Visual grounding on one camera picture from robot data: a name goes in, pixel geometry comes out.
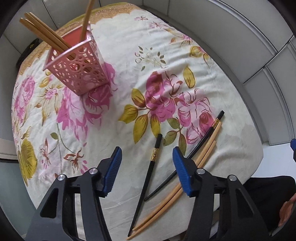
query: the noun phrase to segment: silver bolt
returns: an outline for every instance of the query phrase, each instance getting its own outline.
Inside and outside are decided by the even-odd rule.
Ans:
[[[89,173],[92,174],[92,175],[96,174],[97,172],[98,172],[97,168],[92,168],[92,169],[89,170]]]
[[[197,169],[197,173],[200,175],[205,174],[205,170],[202,168],[199,168],[199,169]]]
[[[61,175],[59,175],[58,177],[57,177],[57,179],[59,180],[59,181],[62,181],[62,180],[64,180],[65,179],[65,175],[64,174],[61,174]]]
[[[237,180],[237,177],[236,176],[234,176],[234,175],[230,175],[229,176],[229,180],[231,180],[231,181],[236,181]]]

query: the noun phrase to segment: black chopstick with gold band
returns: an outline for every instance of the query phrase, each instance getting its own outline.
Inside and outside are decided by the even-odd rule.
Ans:
[[[132,232],[133,227],[135,225],[135,222],[137,220],[137,217],[138,217],[142,202],[144,200],[144,197],[145,197],[147,187],[148,187],[151,175],[152,175],[152,171],[153,171],[153,168],[154,168],[154,164],[155,164],[155,161],[156,161],[156,158],[157,158],[157,154],[158,154],[158,151],[159,151],[159,147],[160,147],[160,143],[161,143],[162,138],[163,138],[162,134],[157,135],[156,143],[155,143],[155,146],[154,146],[154,150],[153,150],[153,153],[152,153],[152,157],[151,157],[151,160],[150,160],[150,164],[149,164],[149,167],[148,167],[148,171],[147,171],[147,174],[146,174],[146,178],[145,178],[145,181],[144,181],[144,185],[143,185],[143,188],[142,188],[140,199],[138,201],[138,205],[137,205],[135,214],[133,216],[133,220],[131,222],[131,227],[130,227],[130,230],[128,232],[128,237],[131,235],[131,232]]]
[[[220,111],[219,115],[217,116],[217,118],[215,119],[214,123],[209,128],[209,130],[207,131],[205,136],[200,140],[200,142],[192,150],[192,152],[188,155],[187,158],[191,159],[196,154],[196,152],[202,147],[202,145],[205,143],[205,141],[213,134],[213,131],[215,130],[217,124],[219,123],[219,121],[221,120],[223,115],[224,115],[224,111]],[[149,196],[147,196],[144,199],[144,202],[148,201],[151,197],[153,197],[156,193],[158,193],[176,175],[177,175],[177,172],[174,171],[162,184],[160,184],[160,186],[158,188],[156,188]]]

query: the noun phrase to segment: pink plastic holder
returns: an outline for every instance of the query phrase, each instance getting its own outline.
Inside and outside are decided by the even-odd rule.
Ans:
[[[77,27],[62,38],[72,48],[59,54],[51,48],[44,65],[78,96],[109,82],[102,55],[88,25],[86,39],[79,42],[81,28]]]

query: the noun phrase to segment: blue rubber tip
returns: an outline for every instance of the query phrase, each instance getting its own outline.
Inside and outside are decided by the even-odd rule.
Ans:
[[[190,175],[187,171],[187,168],[185,167],[183,159],[184,159],[184,157],[183,157],[179,147],[175,147],[173,149],[173,162],[174,162],[181,186],[183,188],[183,191],[188,196],[191,196],[191,194],[192,194],[191,178],[190,178]]]
[[[111,192],[113,184],[115,182],[115,178],[117,176],[118,169],[120,167],[122,160],[122,150],[121,148],[118,148],[115,153],[112,154],[112,161],[109,165],[109,168],[105,174],[104,178],[104,188],[103,192],[105,195],[107,195],[109,192]]]
[[[292,139],[291,140],[291,144],[290,144],[291,148],[293,151],[296,151],[296,139]]]

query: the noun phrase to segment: tablecloth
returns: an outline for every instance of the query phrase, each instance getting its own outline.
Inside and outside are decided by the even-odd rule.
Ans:
[[[58,30],[79,26],[83,16]],[[95,9],[93,36],[109,84],[78,97],[49,71],[49,46],[40,44],[24,61],[12,102],[12,127],[21,173],[37,207],[56,176],[83,174],[123,151],[114,187],[101,199],[113,241],[125,240],[156,135],[164,140],[148,193],[174,171],[172,149],[188,154],[217,114],[225,111],[217,145],[205,168],[245,182],[263,157],[261,142],[239,93],[211,57],[190,37],[135,5]],[[143,205],[142,220],[176,185],[175,178]],[[185,194],[133,240],[161,241],[187,229],[194,199]],[[83,235],[81,217],[78,231]]]

